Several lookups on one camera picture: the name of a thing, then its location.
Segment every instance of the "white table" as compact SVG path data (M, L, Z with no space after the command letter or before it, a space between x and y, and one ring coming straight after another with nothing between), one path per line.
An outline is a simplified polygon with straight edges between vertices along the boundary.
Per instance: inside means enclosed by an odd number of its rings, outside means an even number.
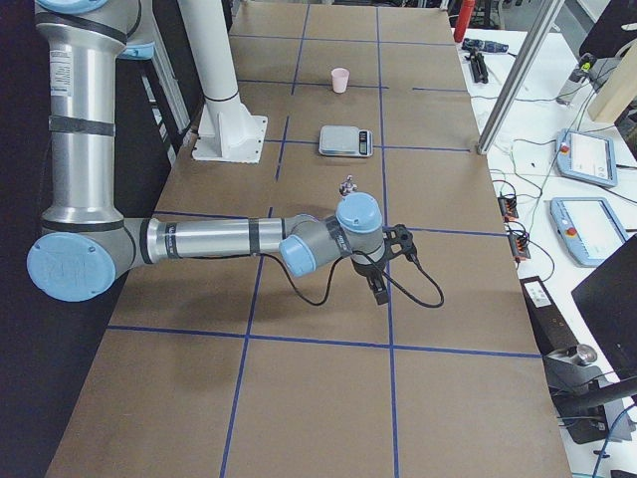
M524 32L488 30L469 30L466 34L468 38L493 40L508 44L510 46L509 51L514 54L520 50L525 35L526 33ZM515 58L510 55L485 54L490 74L489 83L484 85L473 83L469 62L464 59L466 55L467 52L463 52L459 47L459 56L465 81L472 96L476 122L479 129L482 130L496 101L473 97L496 97L500 93ZM549 34L531 67L523 87L518 93L518 98L526 100L554 99L575 65L576 59L573 57L563 37L560 34ZM586 103L591 93L591 86L586 85L578 92L569 107L561 106L555 101L515 102L494 146L488 153L489 167L492 169L493 179L506 179L516 188L518 195L530 194L537 196L537 188L514 176L514 163L511 155L514 140L550 141L556 137L559 130L566 127L577 127L581 112L584 112L584 114L581 119L580 130L605 128L598 133L614 139L617 163L636 165L635 158L617 129L611 124L595 123L585 113L585 108L582 106ZM581 343L594 346L600 355L597 365L602 371L609 371L611 367L608 361L600 352L598 344L588 330L570 295L572 289L586 278L593 269L577 267L568 255L551 222L548 203L555 196L605 197L610 202L622 225L627 229L637 228L637 206L608 193L602 188L560 177L556 168L550 169L554 158L554 142L546 145L536 145L516 140L513 148L513 158L516 162L515 170L518 174L538 185L541 185L547 177L541 200L534 213L531 230L531 240L546 249L555 262L555 271L545 283L545 286L578 340ZM637 200L637 171L622 169L619 170L618 175L619 185L614 187L613 191ZM495 182L494 186L496 192L499 192L503 184ZM509 187L504 185L503 192L510 191ZM535 201L528 197L519 198L520 221L527 228L531 226L534 205ZM520 264L518 273L520 278L535 275L545 278L548 276L550 268L550 261L545 254L531 245L531 259ZM608 377L610 380L616 379L613 374ZM635 410L632 411L631 417L635 420L637 413L634 413ZM566 430L562 430L562 437L571 470L590 475L596 460L596 455L592 452L601 447L601 442L577 445L571 440ZM598 476L609 477L609 470L611 469L622 469L637 473L637 433L633 434L633 441L611 443L607 451L611 457L602 461Z

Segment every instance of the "blue joint cap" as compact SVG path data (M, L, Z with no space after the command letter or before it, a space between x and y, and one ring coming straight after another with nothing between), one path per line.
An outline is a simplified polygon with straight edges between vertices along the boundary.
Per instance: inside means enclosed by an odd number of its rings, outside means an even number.
M92 299L115 280L115 265L106 249L70 232L38 239L27 256L27 269L38 288L65 302Z
M38 5L56 13L82 15L102 7L108 0L36 0Z
M118 58L122 60L150 60L155 54L155 42L143 45L126 45Z
M348 231L367 234L382 226L378 203L366 192L347 194L336 207L336 219Z
M317 260L312 250L295 234L281 241L279 252L295 277L304 276L317 269Z

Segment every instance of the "pink cup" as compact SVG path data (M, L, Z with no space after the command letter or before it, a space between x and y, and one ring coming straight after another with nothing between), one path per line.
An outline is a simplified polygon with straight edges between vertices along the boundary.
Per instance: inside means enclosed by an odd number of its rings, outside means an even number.
M349 70L345 68L334 68L331 71L331 88L335 93L345 93L349 80Z

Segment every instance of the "red cylinder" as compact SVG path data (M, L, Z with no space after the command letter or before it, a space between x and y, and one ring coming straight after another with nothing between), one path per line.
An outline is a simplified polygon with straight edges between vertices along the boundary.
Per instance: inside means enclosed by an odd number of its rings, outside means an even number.
M476 0L464 0L462 7L460 8L460 15L456 22L456 30L454 31L454 40L456 43L460 43L465 38L465 32L469 26L471 15L474 13L476 7Z

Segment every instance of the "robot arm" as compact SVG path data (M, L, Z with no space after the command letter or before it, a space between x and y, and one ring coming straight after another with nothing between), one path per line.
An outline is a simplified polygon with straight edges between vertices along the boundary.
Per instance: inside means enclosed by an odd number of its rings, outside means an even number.
M187 10L199 3L180 1ZM210 3L223 18L219 0ZM151 0L36 0L37 28L50 44L54 201L42 216L44 235L27 260L33 282L51 297L76 302L104 292L131 268L163 259L279 251L296 276L352 256L377 302L386 302L378 273L388 257L386 238L378 204L368 194L346 195L323 221L301 215L164 223L124 219L115 209L115 59L152 56L146 28L151 15ZM223 68L234 79L227 37L217 47L228 48L221 55ZM213 126L227 126L238 101L236 94L211 115L218 120ZM222 150L232 146L232 140L221 142Z

